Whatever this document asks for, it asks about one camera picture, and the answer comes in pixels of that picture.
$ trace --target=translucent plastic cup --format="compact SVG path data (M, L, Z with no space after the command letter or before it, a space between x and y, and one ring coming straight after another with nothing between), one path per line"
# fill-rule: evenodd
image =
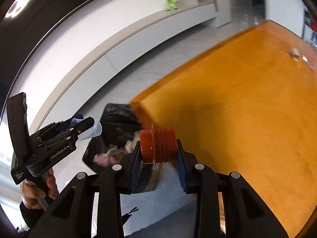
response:
M74 125L76 125L77 123L81 122L82 119L72 119L72 122L70 124L71 127L73 127ZM98 121L95 121L94 125L89 128L88 130L86 130L85 132L83 132L82 134L78 135L78 140L87 140L93 137L97 137L101 134L102 132L102 127L101 127L101 123Z

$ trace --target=round metal object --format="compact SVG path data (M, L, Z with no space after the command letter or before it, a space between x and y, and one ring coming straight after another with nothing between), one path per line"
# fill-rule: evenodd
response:
M231 176L235 179L239 179L240 178L240 174L238 172L232 172Z
M76 175L77 179L84 179L86 174L84 172L80 172Z
M119 171L121 168L122 168L122 166L119 165L119 164L114 165L114 166L112 167L112 169L115 170L115 171Z
M196 168L197 170L203 170L203 169L205 168L205 166L204 166L203 164L196 164L196 165L195 165L195 168Z

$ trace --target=television screen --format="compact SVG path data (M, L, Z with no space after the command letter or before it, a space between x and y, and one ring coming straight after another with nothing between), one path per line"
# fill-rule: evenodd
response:
M91 1L0 0L0 122L15 80L34 51L59 24Z

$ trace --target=red object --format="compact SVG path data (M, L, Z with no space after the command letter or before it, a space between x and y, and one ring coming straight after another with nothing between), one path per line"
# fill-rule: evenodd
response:
M310 27L312 28L313 31L317 32L317 24L314 23L313 21L310 22Z
M155 128L140 132L141 157L144 164L176 161L178 145L174 128Z

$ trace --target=green toy figure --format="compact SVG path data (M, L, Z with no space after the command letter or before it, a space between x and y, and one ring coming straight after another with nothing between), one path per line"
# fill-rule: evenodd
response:
M165 0L166 2L166 11L170 11L171 9L178 9L177 1L175 0Z

